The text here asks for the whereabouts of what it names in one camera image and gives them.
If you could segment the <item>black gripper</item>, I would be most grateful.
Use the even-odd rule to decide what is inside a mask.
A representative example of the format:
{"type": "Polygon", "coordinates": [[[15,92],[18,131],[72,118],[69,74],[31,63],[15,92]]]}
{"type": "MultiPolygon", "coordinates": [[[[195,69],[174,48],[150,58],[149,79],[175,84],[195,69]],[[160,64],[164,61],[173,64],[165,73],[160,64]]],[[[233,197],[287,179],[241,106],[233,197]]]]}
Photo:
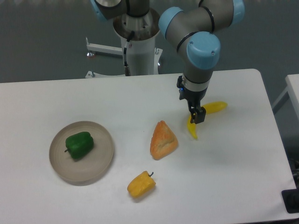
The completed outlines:
{"type": "Polygon", "coordinates": [[[178,77],[179,99],[186,99],[190,111],[190,123],[202,123],[205,120],[206,109],[200,106],[200,101],[206,94],[207,82],[196,84],[189,81],[184,75],[178,77]]]}

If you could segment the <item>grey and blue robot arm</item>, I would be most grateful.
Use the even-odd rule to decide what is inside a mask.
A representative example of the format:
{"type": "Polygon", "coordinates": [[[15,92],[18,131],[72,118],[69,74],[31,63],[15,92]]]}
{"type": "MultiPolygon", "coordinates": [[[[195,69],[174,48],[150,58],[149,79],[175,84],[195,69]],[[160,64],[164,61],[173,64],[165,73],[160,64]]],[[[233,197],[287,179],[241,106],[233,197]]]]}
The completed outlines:
{"type": "Polygon", "coordinates": [[[153,73],[155,50],[148,42],[157,34],[164,36],[185,62],[177,80],[179,98],[188,103],[190,122],[203,122],[206,110],[200,102],[220,58],[221,44],[214,33],[243,19],[243,1],[201,0],[187,13],[171,7],[162,14],[152,9],[148,0],[92,0],[91,6],[99,20],[113,20],[122,40],[126,76],[153,73]]]}

